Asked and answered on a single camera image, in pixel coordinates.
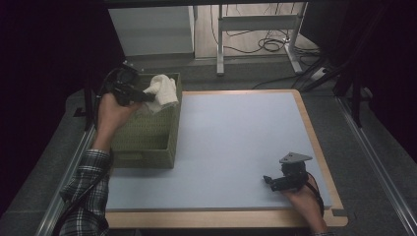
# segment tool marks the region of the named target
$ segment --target white towel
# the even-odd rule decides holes
[[[178,104],[175,80],[169,79],[165,75],[153,77],[150,81],[149,88],[145,89],[144,92],[155,94],[155,101],[146,102],[151,114],[155,114],[162,109]]]

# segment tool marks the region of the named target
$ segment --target metal rail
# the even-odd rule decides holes
[[[61,210],[64,206],[64,202],[61,200],[59,191],[70,181],[71,177],[74,175],[77,170],[77,166],[80,163],[80,160],[83,156],[83,153],[89,148],[89,145],[92,141],[92,137],[95,134],[94,126],[91,126],[89,130],[84,132],[84,135],[77,146],[77,149],[71,159],[68,168],[59,183],[58,188],[55,191],[54,196],[52,197],[51,203],[49,204],[48,209],[43,216],[43,219],[40,221],[39,227],[36,230],[35,236],[47,236],[51,235],[56,221],[61,213]]]
[[[405,230],[407,231],[408,235],[417,235],[417,221],[412,209],[406,202],[405,198],[395,187],[395,184],[389,177],[386,169],[384,168],[384,165],[381,163],[378,154],[375,152],[363,129],[358,128],[355,121],[350,116],[351,112],[349,105],[347,104],[347,101],[342,100],[339,97],[337,97],[336,100],[342,108],[342,111],[344,113],[349,127],[351,128],[353,134],[358,140],[362,150],[365,152],[365,155],[371,167],[373,168],[378,180],[380,181],[384,191],[386,192],[386,195],[389,201],[391,202],[393,208],[398,214],[398,217],[402,222]]]

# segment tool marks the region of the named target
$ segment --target gray floor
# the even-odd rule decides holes
[[[258,89],[290,89],[295,79],[286,57],[227,59],[224,77],[215,73],[215,61],[178,58],[145,61],[131,58],[143,73],[178,72],[184,90],[251,89],[258,83],[276,80]],[[300,80],[296,88],[303,84]],[[348,126],[342,109],[331,93],[334,81],[302,97],[325,154],[335,186],[347,212],[345,227],[332,228],[339,235],[408,235],[387,197],[365,152]],[[83,93],[67,101],[67,112],[39,163],[0,220],[0,235],[33,235],[39,227],[59,181],[84,134],[85,120],[73,117],[83,107]],[[362,103],[363,131],[372,143],[396,188],[416,214],[416,163]],[[247,230],[111,230],[111,235],[289,235],[278,229]]]

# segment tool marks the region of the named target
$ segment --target green wooden box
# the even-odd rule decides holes
[[[156,114],[134,114],[116,134],[112,143],[115,168],[173,168],[177,148],[182,87],[179,74],[164,74],[174,79],[179,103]],[[139,74],[143,90],[156,75]]]

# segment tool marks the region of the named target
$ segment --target wooden frame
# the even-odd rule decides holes
[[[338,192],[328,170],[325,157],[314,132],[300,93],[295,89],[268,90],[216,90],[183,91],[183,95],[196,94],[248,94],[269,92],[291,92],[295,98],[317,162],[328,187],[332,207],[325,209],[324,219],[330,227],[347,224],[347,216],[334,215],[343,212]],[[257,228],[257,227],[306,227],[306,221],[294,209],[271,210],[217,210],[217,211],[158,211],[158,212],[107,212],[110,228]]]

